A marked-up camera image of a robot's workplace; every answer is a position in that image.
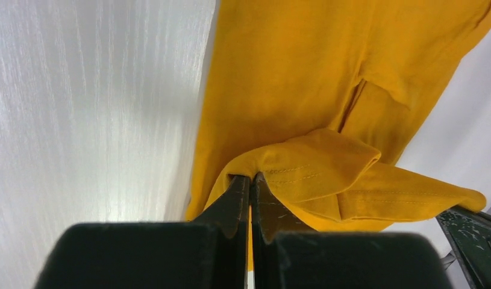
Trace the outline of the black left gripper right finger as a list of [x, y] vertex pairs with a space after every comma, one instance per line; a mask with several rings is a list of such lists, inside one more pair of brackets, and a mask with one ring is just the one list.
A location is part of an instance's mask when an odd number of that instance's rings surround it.
[[317, 232], [258, 173], [252, 183], [256, 288], [451, 288], [430, 242], [403, 232]]

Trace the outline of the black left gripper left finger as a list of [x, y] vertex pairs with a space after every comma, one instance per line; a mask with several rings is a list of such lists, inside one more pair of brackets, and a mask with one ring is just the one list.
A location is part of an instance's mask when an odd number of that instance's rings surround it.
[[36, 288], [246, 288], [250, 180], [191, 222], [79, 223], [51, 250]]

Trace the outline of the yellow t shirt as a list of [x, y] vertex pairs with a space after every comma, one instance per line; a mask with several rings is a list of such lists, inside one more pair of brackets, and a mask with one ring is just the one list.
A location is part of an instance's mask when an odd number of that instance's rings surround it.
[[490, 29], [491, 1], [222, 1], [187, 219], [258, 173], [317, 231], [481, 211], [396, 162]]

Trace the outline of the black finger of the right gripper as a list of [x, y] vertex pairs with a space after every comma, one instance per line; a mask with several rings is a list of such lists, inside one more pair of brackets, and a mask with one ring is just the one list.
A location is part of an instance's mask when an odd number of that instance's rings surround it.
[[460, 206], [436, 217], [471, 288], [491, 288], [491, 215]]

